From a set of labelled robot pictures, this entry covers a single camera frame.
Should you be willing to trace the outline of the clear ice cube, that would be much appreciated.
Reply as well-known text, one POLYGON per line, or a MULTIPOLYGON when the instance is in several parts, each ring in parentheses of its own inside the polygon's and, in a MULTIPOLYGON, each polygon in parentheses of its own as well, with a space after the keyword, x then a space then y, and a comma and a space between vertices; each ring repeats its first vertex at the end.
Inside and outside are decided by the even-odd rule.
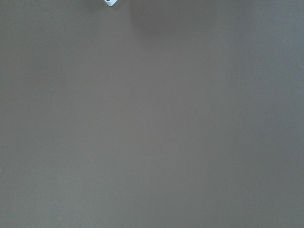
POLYGON ((107 6, 111 7, 117 2, 117 0, 104 0, 104 2, 107 6))

